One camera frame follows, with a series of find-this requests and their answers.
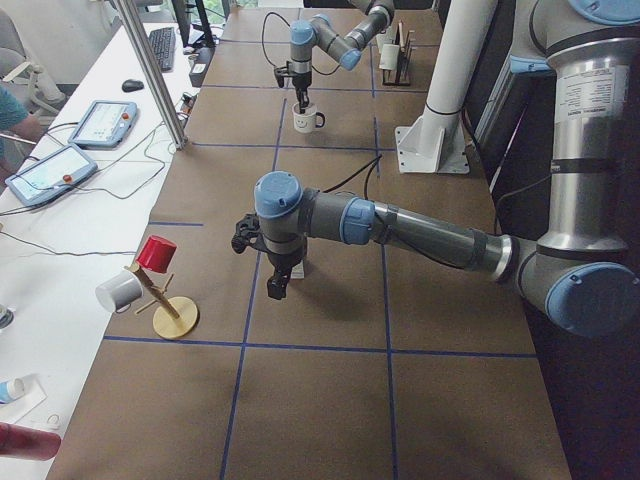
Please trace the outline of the black computer mouse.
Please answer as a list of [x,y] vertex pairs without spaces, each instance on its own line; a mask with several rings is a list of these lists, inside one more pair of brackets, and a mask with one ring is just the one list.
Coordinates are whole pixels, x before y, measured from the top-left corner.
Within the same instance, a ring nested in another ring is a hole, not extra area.
[[135,79],[127,79],[121,84],[121,90],[125,93],[132,93],[142,90],[143,88],[144,83],[140,80]]

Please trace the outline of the black keyboard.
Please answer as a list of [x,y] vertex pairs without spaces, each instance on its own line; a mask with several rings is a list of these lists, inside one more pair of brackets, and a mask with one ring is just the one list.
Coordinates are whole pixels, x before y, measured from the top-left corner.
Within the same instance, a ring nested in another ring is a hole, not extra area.
[[152,30],[148,34],[149,44],[162,72],[173,70],[175,60],[175,31],[172,27]]

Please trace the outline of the white milk carton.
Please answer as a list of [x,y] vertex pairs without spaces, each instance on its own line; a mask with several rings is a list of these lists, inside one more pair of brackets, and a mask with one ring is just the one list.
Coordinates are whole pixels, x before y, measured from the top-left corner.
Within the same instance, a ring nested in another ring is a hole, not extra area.
[[305,269],[304,269],[303,261],[301,261],[300,263],[298,263],[292,268],[291,278],[296,280],[301,280],[305,278]]

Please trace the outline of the red bottle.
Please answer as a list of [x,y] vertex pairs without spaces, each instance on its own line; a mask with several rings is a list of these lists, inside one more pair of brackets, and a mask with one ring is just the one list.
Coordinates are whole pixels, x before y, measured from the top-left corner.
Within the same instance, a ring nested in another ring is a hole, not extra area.
[[61,445],[61,437],[52,432],[1,423],[1,455],[27,460],[49,460]]

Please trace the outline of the white smiley mug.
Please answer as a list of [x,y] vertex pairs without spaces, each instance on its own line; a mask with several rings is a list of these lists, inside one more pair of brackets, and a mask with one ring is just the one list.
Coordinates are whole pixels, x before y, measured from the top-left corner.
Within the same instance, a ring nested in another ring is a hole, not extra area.
[[319,128],[323,128],[326,122],[325,115],[318,110],[315,103],[310,103],[302,109],[297,102],[292,106],[293,127],[302,134],[309,134]]

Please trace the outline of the upper teach pendant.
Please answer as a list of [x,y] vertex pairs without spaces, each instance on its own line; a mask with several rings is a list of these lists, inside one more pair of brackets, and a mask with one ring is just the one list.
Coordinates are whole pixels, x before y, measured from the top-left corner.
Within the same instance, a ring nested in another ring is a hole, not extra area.
[[137,115],[135,102],[96,100],[79,121],[69,143],[83,149],[115,149],[128,135]]

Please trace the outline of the red cup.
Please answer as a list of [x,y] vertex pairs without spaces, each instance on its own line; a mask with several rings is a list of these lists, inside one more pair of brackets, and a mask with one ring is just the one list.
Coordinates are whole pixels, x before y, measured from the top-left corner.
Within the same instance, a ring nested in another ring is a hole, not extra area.
[[156,273],[166,273],[175,254],[177,245],[160,236],[151,235],[136,258],[136,262],[144,269]]

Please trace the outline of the white pillar with base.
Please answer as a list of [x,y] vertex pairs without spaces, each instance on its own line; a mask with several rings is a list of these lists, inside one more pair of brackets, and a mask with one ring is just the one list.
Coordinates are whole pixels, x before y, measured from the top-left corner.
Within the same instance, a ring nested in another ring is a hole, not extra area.
[[496,0],[450,3],[423,113],[412,125],[395,128],[400,172],[470,171],[460,117],[497,4]]

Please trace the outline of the white cup in rack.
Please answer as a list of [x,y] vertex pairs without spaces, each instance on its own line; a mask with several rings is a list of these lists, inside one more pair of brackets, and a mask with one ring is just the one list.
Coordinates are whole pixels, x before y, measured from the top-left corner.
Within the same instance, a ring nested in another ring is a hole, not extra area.
[[384,44],[380,49],[379,68],[384,71],[394,71],[397,68],[400,55],[400,46],[397,44]]

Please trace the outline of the lower teach pendant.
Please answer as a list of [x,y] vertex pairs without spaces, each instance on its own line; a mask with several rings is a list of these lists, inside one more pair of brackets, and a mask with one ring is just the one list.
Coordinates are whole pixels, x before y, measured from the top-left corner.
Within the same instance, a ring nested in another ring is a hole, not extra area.
[[49,202],[90,178],[98,165],[75,145],[65,146],[10,176],[5,184],[26,207]]

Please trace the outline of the wooden mug tree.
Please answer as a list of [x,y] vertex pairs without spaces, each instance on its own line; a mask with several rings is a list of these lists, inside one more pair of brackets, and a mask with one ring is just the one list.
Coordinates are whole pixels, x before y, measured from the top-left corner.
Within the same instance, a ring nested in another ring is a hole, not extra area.
[[141,314],[148,308],[156,306],[153,315],[153,329],[164,339],[174,340],[192,331],[199,319],[196,303],[188,297],[174,296],[168,298],[166,293],[175,274],[171,273],[162,287],[157,286],[147,275],[143,267],[134,261],[128,270],[140,281],[151,294],[153,300],[134,311]]

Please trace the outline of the teach pendant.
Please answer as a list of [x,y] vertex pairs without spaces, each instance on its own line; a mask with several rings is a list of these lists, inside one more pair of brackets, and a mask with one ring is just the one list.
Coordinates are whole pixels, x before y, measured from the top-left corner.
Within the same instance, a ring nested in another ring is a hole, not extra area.
[[96,100],[79,121],[69,143],[83,149],[115,149],[128,135],[137,115],[135,102]]
[[98,165],[75,145],[65,146],[10,176],[5,184],[26,207],[49,202],[90,178]]

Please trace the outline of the grey white cup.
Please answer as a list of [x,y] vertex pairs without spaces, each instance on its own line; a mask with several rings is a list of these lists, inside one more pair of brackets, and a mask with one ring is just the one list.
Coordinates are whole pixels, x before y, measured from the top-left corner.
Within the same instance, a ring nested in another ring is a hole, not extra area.
[[100,305],[114,313],[127,308],[143,296],[139,279],[129,270],[122,270],[116,276],[98,285],[95,294]]

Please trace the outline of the small white blue bottle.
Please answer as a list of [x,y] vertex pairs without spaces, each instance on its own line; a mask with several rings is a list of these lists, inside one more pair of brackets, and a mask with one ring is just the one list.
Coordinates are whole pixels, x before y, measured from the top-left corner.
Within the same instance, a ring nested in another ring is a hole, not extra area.
[[12,403],[26,393],[24,381],[21,378],[14,378],[0,383],[0,404]]

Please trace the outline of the aluminium frame post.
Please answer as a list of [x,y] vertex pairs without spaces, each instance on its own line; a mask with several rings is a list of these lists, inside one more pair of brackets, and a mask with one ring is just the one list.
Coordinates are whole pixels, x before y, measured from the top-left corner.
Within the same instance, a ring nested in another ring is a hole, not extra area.
[[114,3],[173,144],[177,150],[182,150],[187,143],[187,137],[149,43],[148,35],[139,18],[137,8],[134,2],[129,0],[115,0]]

